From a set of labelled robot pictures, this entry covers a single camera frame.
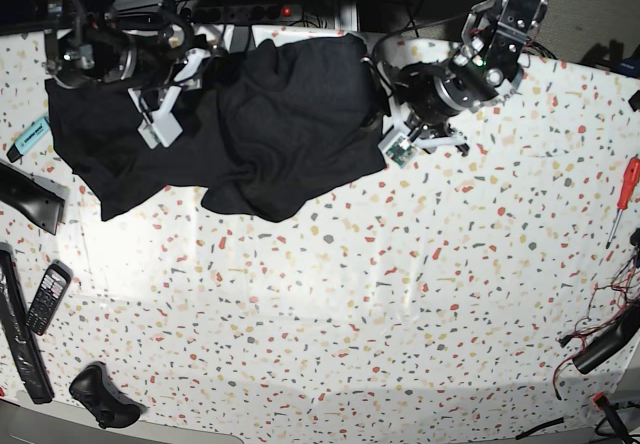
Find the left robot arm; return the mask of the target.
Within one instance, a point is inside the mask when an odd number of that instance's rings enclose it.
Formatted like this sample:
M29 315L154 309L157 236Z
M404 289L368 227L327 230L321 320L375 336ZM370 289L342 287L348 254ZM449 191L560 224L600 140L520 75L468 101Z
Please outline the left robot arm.
M460 46L441 62L398 68L383 51L393 36L382 37L364 60L390 93L386 114L392 123L379 144L382 153L399 166L419 151L442 146L467 155L467 137L451 119L502 103L518 90L524 73L520 56L547 9L548 0L479 2L467 15Z

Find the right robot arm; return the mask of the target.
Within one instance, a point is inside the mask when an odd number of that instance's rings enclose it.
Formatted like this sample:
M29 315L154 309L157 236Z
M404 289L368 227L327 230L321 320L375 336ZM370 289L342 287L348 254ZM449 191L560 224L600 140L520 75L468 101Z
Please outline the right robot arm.
M119 16L116 0L47 0L44 67L65 89L129 92L153 123L198 88L214 47L160 0L146 19Z

